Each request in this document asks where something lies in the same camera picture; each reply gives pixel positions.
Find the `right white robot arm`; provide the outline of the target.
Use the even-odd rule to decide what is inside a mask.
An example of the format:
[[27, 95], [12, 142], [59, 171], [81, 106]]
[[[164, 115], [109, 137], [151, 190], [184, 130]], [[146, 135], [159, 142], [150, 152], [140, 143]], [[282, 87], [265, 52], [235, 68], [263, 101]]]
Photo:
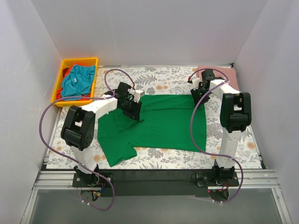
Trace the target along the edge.
[[195, 110], [209, 100], [211, 93], [221, 99], [220, 123], [223, 128], [219, 154], [208, 178], [216, 185], [234, 179], [235, 154], [241, 134], [251, 124], [251, 96], [229, 85], [229, 77], [219, 69], [199, 69], [188, 78]]

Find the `green t-shirt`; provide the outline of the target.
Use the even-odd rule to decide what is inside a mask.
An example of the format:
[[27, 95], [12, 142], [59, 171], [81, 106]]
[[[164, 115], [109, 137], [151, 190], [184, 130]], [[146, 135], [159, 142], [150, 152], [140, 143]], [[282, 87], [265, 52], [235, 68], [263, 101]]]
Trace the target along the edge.
[[146, 95], [140, 121], [117, 109], [98, 120], [97, 140], [112, 167], [137, 156], [137, 147], [197, 152], [206, 149], [206, 113], [191, 95]]

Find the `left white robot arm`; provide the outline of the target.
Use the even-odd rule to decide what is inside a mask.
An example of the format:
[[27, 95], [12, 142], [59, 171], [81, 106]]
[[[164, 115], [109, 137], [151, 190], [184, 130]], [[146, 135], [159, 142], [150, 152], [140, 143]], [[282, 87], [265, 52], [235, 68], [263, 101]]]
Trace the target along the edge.
[[74, 167], [79, 179], [86, 185], [98, 186], [99, 167], [93, 159], [91, 143], [93, 142], [95, 122], [116, 109], [130, 119], [139, 121], [142, 102], [145, 95], [142, 90], [121, 82], [115, 90], [107, 91], [102, 100], [95, 100], [82, 107], [71, 106], [67, 112], [61, 131], [61, 138], [70, 146], [78, 161]]

